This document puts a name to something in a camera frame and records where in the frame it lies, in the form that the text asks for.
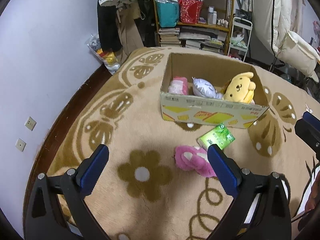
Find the person's right hand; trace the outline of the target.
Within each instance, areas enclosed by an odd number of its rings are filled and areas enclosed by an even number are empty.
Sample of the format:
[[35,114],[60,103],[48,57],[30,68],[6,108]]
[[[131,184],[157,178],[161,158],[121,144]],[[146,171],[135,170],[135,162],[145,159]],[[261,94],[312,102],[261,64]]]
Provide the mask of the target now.
[[308,212],[315,208],[318,202],[316,200],[318,193],[319,193],[319,176],[317,176],[316,180],[314,181],[311,187],[311,192],[310,192],[308,201],[306,202],[306,205],[305,205],[305,212]]

